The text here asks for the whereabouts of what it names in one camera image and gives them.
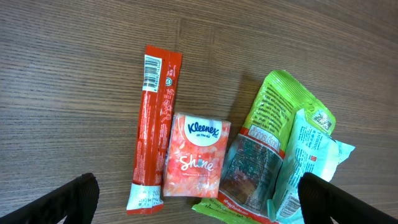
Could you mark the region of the green snack bag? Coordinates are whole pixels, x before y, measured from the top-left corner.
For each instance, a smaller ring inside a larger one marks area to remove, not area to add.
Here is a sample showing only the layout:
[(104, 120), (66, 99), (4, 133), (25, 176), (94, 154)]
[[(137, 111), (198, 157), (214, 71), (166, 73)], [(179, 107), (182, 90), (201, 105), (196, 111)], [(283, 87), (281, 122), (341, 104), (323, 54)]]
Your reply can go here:
[(320, 131), (333, 132), (336, 119), (320, 100), (289, 72), (271, 71), (224, 157), (217, 198), (204, 198), (193, 210), (225, 223), (270, 223), (267, 200), (298, 110)]

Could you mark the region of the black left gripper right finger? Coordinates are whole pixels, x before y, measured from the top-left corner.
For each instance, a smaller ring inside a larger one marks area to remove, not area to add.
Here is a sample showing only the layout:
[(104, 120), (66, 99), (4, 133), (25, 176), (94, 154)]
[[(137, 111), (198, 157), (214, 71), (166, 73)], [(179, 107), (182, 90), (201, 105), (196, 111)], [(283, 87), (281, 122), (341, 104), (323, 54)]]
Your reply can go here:
[(306, 172), (298, 183), (305, 224), (397, 224), (397, 219)]

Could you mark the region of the light blue wipes packet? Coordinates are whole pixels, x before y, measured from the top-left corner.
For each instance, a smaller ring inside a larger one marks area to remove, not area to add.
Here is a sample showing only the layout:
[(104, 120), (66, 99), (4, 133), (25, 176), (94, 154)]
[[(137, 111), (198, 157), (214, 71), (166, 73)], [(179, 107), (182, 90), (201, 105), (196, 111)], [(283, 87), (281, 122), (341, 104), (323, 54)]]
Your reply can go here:
[(298, 186), (310, 172), (329, 182), (339, 164), (349, 158), (354, 146), (332, 139), (305, 119), (305, 111), (295, 114), (275, 192), (267, 201), (271, 221), (303, 223)]

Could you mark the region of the red toothpaste box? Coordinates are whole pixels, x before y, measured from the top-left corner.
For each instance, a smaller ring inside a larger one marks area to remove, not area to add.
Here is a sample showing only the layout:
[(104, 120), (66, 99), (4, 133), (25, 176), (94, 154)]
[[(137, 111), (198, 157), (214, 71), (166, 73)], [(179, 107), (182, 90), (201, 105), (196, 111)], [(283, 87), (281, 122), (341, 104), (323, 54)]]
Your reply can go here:
[(181, 53), (146, 47), (128, 215), (153, 214), (164, 207), (165, 157), (181, 64)]

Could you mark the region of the small red carton box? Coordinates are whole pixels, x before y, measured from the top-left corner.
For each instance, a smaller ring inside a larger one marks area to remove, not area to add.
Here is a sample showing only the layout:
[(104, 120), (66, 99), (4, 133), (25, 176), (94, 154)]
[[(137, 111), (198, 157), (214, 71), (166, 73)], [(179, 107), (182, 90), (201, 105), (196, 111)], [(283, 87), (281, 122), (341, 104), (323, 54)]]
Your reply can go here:
[(164, 196), (218, 196), (230, 128), (229, 121), (174, 114), (164, 169)]

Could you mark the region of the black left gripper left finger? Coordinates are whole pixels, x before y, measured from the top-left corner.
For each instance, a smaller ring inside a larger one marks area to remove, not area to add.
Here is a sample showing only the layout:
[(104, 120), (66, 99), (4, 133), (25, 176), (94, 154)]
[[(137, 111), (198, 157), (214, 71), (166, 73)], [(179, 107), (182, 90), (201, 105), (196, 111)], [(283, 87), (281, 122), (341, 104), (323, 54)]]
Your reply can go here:
[(90, 224), (97, 209), (100, 188), (92, 173), (83, 174), (37, 200), (1, 217), (1, 223)]

